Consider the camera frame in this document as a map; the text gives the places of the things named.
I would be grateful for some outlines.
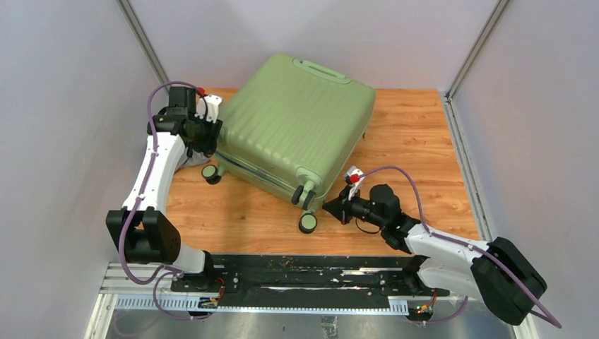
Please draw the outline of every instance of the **green suitcase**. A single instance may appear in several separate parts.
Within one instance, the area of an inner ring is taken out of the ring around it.
[[[218,169],[304,209],[310,233],[320,208],[372,116],[374,89],[286,54],[273,55],[221,106]]]

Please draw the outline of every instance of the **white wall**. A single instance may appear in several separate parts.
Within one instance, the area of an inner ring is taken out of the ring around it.
[[[3,1],[0,338],[82,338],[158,84],[115,1]]]
[[[497,0],[132,0],[172,79],[239,87],[287,52],[377,88],[448,89]]]
[[[512,1],[456,100],[490,222],[564,324],[536,321],[543,339],[598,332],[597,13],[594,0]]]

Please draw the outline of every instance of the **silver floor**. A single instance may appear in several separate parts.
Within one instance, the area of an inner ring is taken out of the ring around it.
[[[435,319],[454,313],[447,301],[437,302]],[[128,310],[113,315],[106,338],[217,338],[217,339],[357,339],[357,338],[514,338],[511,326],[495,318],[479,302],[468,304],[464,312],[446,323],[424,328],[401,321],[399,316],[316,314],[221,313],[200,321],[176,321],[158,311]],[[146,331],[134,337],[123,334]]]

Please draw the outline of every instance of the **wooden platform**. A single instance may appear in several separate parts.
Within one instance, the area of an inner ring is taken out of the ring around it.
[[[231,89],[208,93],[228,100]],[[415,180],[426,221],[440,230],[478,239],[463,179],[451,144],[439,94],[435,90],[378,90],[374,116],[365,139],[356,147],[346,167],[362,170],[398,165]],[[320,210],[319,226],[312,234],[297,228],[301,210],[230,174],[215,186],[201,176],[202,166],[175,174],[169,192],[167,215],[183,241],[210,252],[342,254],[386,256],[390,249],[380,234],[359,231],[352,222],[342,225]],[[403,177],[386,170],[368,177],[362,196],[375,184],[387,183],[402,209],[417,218],[414,193]],[[329,196],[344,187],[340,178]],[[376,227],[361,224],[366,230]]]

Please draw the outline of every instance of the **suitcase zipper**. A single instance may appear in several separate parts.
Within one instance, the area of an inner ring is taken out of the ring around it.
[[[259,180],[261,180],[263,182],[266,182],[267,184],[275,185],[275,186],[277,186],[278,188],[280,188],[280,189],[282,189],[284,191],[291,192],[291,190],[288,187],[283,186],[281,183],[277,182],[271,175],[269,175],[268,173],[264,172],[263,170],[261,170],[261,169],[252,169],[250,167],[244,166],[244,165],[242,165],[242,164],[234,161],[233,159],[225,157],[222,153],[220,153],[218,151],[216,152],[216,154],[219,157],[221,157],[224,161],[230,163],[231,165],[234,165],[235,167],[237,167],[237,168],[239,168],[239,169],[241,169],[241,170],[243,170],[245,172],[248,172],[248,174],[256,177],[257,179],[259,179]]]

